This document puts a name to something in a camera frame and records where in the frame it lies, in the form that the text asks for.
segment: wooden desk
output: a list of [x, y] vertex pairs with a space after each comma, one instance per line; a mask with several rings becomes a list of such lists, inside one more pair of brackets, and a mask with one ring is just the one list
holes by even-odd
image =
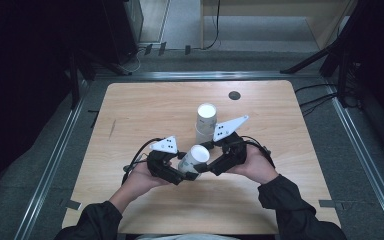
[[[305, 16], [320, 49], [354, 9], [355, 0], [222, 0], [220, 16]], [[204, 16], [217, 15], [218, 0], [201, 0], [201, 48]]]
[[[241, 94], [230, 100], [231, 91]], [[201, 103], [217, 107], [218, 121], [242, 115], [249, 120], [237, 130], [272, 151], [278, 172], [294, 181], [303, 198], [317, 209], [320, 220], [339, 225], [304, 119], [287, 81], [116, 83], [108, 87], [87, 149], [72, 200], [103, 202], [118, 189], [123, 166], [155, 137], [175, 135], [180, 151], [195, 141], [194, 124]], [[211, 151], [211, 159], [220, 150]], [[177, 159], [172, 160], [177, 166]], [[212, 173], [194, 182], [151, 190], [128, 206], [123, 233], [274, 234], [273, 210], [257, 200], [258, 184], [245, 177]], [[68, 209], [63, 227], [76, 224], [81, 210]]]

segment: dark fabric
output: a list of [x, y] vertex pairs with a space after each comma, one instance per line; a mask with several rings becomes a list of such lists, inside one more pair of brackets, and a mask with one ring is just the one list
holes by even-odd
[[267, 209], [276, 210], [279, 235], [288, 239], [346, 239], [342, 230], [331, 222], [319, 221], [316, 209], [301, 198], [295, 183], [279, 175], [258, 188], [258, 199]]
[[117, 239], [118, 225], [123, 216], [108, 201], [86, 206], [76, 226], [62, 229], [55, 240]]

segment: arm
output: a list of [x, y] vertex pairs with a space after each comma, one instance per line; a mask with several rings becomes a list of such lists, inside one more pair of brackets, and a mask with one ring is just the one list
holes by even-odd
[[146, 163], [139, 163], [108, 201], [86, 206], [77, 225], [62, 229], [55, 239], [117, 239], [118, 225], [127, 206], [152, 188], [167, 184], [153, 177]]
[[316, 218], [315, 208], [301, 198], [297, 185], [278, 174], [256, 147], [247, 146], [245, 163], [228, 172], [261, 184], [258, 199], [264, 208], [276, 211], [282, 239], [346, 239], [334, 223]]

